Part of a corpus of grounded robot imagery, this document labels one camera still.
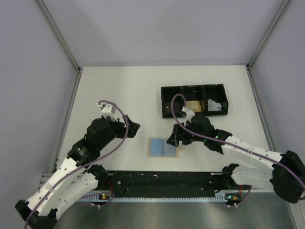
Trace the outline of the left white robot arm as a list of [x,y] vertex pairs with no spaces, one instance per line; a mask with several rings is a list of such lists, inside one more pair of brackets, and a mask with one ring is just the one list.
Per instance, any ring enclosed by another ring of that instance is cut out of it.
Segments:
[[93,120],[49,180],[33,196],[17,202],[15,209],[25,221],[24,228],[53,228],[61,214],[84,194],[107,186],[108,172],[97,164],[101,151],[116,138],[134,138],[140,128],[128,116],[123,119]]

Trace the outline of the black three-compartment tray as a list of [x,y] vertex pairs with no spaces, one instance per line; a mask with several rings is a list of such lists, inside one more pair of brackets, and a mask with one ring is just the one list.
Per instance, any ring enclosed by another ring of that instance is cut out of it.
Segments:
[[[221,103],[221,111],[208,111],[208,99]],[[161,88],[162,100],[162,117],[172,118],[172,112],[177,117],[181,117],[182,107],[187,101],[200,101],[202,112],[205,116],[227,115],[229,102],[225,93],[223,84],[203,84],[203,85],[184,85],[184,86],[167,86]]]

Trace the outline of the beige card holder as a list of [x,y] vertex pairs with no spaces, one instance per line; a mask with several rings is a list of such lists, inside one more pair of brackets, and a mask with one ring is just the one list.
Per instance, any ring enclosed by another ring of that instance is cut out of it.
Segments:
[[148,138],[147,156],[160,158],[178,158],[182,146],[175,147],[166,143],[166,138]]

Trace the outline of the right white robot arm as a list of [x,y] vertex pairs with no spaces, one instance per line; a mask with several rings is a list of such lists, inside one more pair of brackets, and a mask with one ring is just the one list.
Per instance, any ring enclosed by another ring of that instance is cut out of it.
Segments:
[[174,147],[202,142],[209,150],[244,161],[223,169],[222,182],[226,188],[247,185],[272,190],[281,199],[297,203],[305,198],[305,165],[299,155],[288,150],[279,153],[264,150],[216,129],[202,114],[177,123],[166,143]]

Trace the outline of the light blue card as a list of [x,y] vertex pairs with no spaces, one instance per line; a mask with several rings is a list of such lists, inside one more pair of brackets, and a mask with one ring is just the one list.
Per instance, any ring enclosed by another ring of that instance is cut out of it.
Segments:
[[176,147],[168,145],[163,138],[151,138],[149,156],[152,157],[177,157]]

